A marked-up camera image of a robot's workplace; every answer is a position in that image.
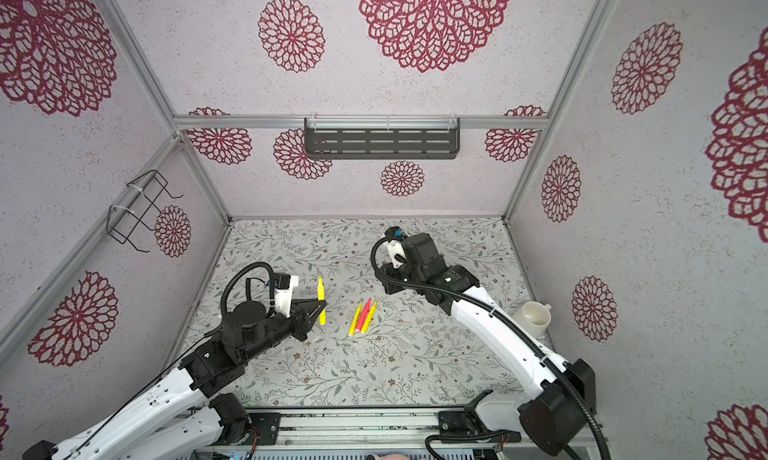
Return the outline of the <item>yellow highlighter pen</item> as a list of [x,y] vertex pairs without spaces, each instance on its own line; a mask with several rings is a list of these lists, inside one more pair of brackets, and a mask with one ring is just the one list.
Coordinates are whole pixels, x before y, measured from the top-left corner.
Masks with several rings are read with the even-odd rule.
[[317,299],[322,303],[322,310],[318,316],[318,323],[320,325],[326,324],[326,292],[323,277],[318,277],[317,283]]

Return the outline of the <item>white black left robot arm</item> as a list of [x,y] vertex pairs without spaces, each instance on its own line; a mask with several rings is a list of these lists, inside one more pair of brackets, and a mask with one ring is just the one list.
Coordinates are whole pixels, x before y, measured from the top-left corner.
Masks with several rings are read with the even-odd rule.
[[251,359],[283,340],[306,340],[325,305],[300,299],[286,311],[270,312],[256,301],[240,303],[212,336],[114,414],[57,444],[40,441],[24,458],[177,459],[245,438],[250,416],[224,388]]

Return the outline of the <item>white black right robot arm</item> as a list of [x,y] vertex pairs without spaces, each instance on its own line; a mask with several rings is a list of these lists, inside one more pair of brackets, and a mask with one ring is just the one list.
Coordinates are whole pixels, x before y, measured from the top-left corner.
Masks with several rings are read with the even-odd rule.
[[578,455],[571,441],[587,428],[599,455],[611,456],[596,417],[596,376],[583,360],[569,361],[526,332],[461,265],[448,265],[427,233],[406,234],[389,228],[370,254],[386,246],[389,261],[373,261],[375,277],[388,294],[413,290],[479,337],[519,382],[518,396],[486,390],[447,426],[425,440],[430,454],[435,441],[457,443],[528,438],[541,451]]

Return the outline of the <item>pink highlighter pen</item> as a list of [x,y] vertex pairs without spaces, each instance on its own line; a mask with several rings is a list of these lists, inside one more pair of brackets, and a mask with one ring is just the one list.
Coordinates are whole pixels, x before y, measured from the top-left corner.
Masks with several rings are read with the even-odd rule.
[[364,303],[363,310],[362,310],[361,316],[359,318],[359,321],[358,321],[355,333],[361,332],[362,325],[364,323],[366,314],[368,313],[368,310],[370,309],[372,303],[373,303],[373,301],[372,301],[371,298],[369,298],[368,301]]

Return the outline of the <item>yellow highlighter left of pile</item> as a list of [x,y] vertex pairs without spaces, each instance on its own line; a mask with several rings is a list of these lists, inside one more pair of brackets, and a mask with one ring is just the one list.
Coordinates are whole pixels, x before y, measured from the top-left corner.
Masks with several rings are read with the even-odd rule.
[[363,310],[363,306],[364,306],[364,302],[363,301],[361,301],[359,303],[359,305],[357,306],[357,309],[355,311],[353,320],[351,322],[351,325],[350,325],[350,328],[349,328],[349,331],[348,331],[348,335],[349,336],[354,335],[354,333],[356,331],[357,324],[358,324],[359,318],[360,318],[362,310]]

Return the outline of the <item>yellow highlighter of pile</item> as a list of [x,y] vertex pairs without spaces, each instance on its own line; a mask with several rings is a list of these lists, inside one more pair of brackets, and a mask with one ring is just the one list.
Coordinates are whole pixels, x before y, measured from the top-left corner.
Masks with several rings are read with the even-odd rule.
[[357,309],[355,311],[353,320],[351,322],[351,325],[350,325],[350,328],[349,328],[349,331],[348,331],[348,335],[349,336],[354,335],[354,333],[356,331],[357,324],[358,324],[359,318],[360,318],[362,310],[363,310],[363,306],[364,306],[364,302],[363,301],[361,301],[359,303],[359,305],[357,306]]
[[368,332],[368,330],[370,328],[370,324],[372,323],[373,317],[375,315],[375,312],[376,312],[376,309],[377,309],[377,305],[378,305],[378,301],[373,302],[371,307],[370,307],[370,309],[368,310],[368,313],[366,314],[364,323],[362,325],[362,329],[361,329],[362,333],[367,333]]

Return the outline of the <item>yellow highlighter right of pile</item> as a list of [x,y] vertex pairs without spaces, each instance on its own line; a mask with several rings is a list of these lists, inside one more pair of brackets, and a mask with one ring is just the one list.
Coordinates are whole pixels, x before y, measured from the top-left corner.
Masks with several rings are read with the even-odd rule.
[[362,329],[361,329],[362,333],[367,333],[368,332],[368,330],[370,328],[370,324],[372,323],[373,317],[375,315],[375,312],[376,312],[376,309],[377,309],[377,305],[378,305],[378,301],[373,302],[371,307],[370,307],[370,309],[368,310],[368,313],[366,314],[364,323],[362,325]]

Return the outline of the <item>white mug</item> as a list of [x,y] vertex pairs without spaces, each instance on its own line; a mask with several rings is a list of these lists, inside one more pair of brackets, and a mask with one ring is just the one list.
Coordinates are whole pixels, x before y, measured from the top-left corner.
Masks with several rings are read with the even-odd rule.
[[524,303],[513,314],[514,321],[532,337],[543,336],[552,321],[551,306],[536,301]]

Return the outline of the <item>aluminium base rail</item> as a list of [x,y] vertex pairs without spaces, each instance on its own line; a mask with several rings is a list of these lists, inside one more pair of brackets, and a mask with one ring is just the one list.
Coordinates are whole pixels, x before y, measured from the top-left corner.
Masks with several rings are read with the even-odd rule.
[[199,447],[193,459],[365,459],[402,454],[430,459],[548,459],[523,431],[509,407],[512,432],[478,440],[491,429],[471,404],[437,406],[258,407],[255,428],[234,443]]

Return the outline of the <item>dark grey wall shelf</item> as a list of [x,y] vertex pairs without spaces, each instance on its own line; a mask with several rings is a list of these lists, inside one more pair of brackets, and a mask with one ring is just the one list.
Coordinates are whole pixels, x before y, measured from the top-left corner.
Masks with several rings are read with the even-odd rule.
[[460,120],[304,120],[304,149],[313,160],[450,160],[460,152]]

